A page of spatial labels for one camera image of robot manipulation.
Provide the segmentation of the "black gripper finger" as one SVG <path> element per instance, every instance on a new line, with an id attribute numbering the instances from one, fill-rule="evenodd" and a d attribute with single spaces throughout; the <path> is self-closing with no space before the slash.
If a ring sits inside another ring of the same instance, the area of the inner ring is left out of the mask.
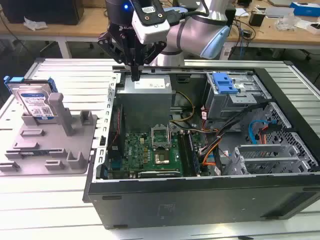
<path id="1" fill-rule="evenodd" d="M 150 44 L 136 43 L 136 80 L 140 80 L 144 64 L 150 64 L 167 46 L 165 41 Z"/>
<path id="2" fill-rule="evenodd" d="M 130 69 L 131 80 L 137 81 L 137 68 L 134 63 L 134 52 L 130 48 L 129 37 L 126 33 L 120 33 L 116 40 L 110 32 L 102 33 L 98 38 L 98 45 L 118 64 L 124 64 Z"/>

